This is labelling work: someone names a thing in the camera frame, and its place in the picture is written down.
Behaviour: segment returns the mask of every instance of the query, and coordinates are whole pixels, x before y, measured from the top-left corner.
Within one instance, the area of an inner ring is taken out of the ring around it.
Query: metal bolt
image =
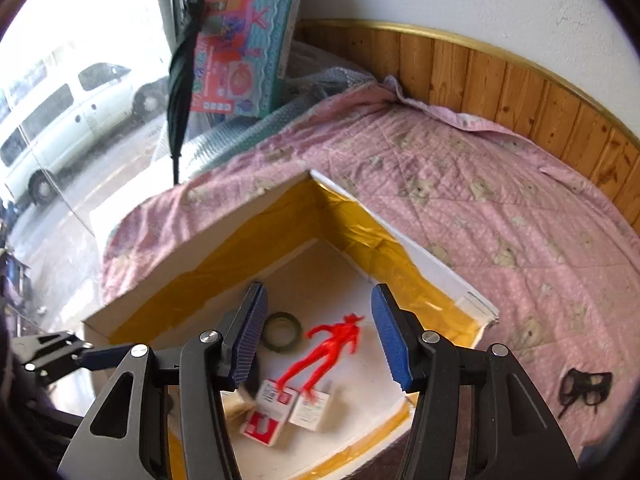
[[[149,350],[149,348],[147,348],[146,345],[135,345],[131,349],[131,355],[133,355],[133,357],[142,357],[146,354],[147,350]]]
[[[509,349],[505,345],[498,343],[491,347],[491,352],[498,357],[505,357],[509,354]]]
[[[202,334],[200,334],[200,341],[203,343],[215,343],[220,334],[215,330],[205,330]]]
[[[433,330],[427,330],[426,332],[422,332],[422,340],[425,343],[435,344],[440,341],[440,335]]]

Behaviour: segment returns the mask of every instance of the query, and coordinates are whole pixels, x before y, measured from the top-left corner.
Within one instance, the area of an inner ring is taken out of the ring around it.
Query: pink blanket
[[[574,452],[602,436],[640,368],[640,240],[578,173],[495,123],[406,100],[395,80],[321,102],[223,167],[147,200],[104,256],[112,301],[252,196],[314,168],[427,248],[500,309],[505,342],[556,414],[571,367],[611,371],[595,413],[560,421]]]

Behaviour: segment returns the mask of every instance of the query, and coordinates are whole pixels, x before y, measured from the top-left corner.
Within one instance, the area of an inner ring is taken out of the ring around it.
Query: red plastic figure
[[[338,362],[342,347],[347,343],[351,343],[351,355],[356,353],[356,348],[358,347],[358,335],[360,334],[360,328],[358,327],[357,322],[362,321],[363,319],[364,317],[358,317],[355,314],[347,314],[344,316],[344,323],[336,323],[335,325],[319,325],[309,330],[309,332],[306,333],[306,336],[309,339],[322,330],[330,332],[331,337],[329,339],[325,339],[311,352],[311,354],[297,363],[294,363],[286,372],[284,372],[282,377],[276,382],[278,391],[281,392],[287,381],[289,381],[294,375],[299,374],[302,370],[326,356],[324,363],[316,369],[305,385],[302,386],[302,392],[307,397],[313,398],[313,387],[322,378],[322,376],[324,376],[324,374],[333,368]]]

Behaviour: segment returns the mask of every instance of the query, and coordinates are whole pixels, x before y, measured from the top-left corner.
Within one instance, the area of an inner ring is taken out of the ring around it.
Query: eyeglasses
[[[611,372],[590,374],[571,368],[562,378],[560,384],[560,404],[564,408],[558,415],[558,419],[580,397],[587,406],[593,406],[595,413],[598,413],[598,404],[609,397],[612,382],[613,374]]]

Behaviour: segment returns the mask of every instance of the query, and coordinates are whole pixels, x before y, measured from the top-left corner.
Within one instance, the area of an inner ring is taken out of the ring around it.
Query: glass window
[[[22,123],[27,139],[33,140],[49,126],[56,117],[67,110],[74,103],[69,85],[62,85],[47,97],[29,117]]]
[[[16,128],[0,147],[0,160],[6,167],[10,167],[26,147],[27,143],[24,141],[20,130]]]
[[[0,123],[4,121],[10,113],[11,108],[9,108],[9,103],[6,100],[6,95],[4,95],[4,91],[0,90]]]
[[[121,78],[131,72],[129,68],[110,63],[93,64],[78,74],[80,85],[87,92],[107,84],[110,81]]]
[[[14,81],[9,86],[9,94],[11,95],[14,106],[22,101],[27,94],[36,88],[38,83],[47,77],[47,67],[42,60],[34,64],[31,69],[22,76],[18,81]]]

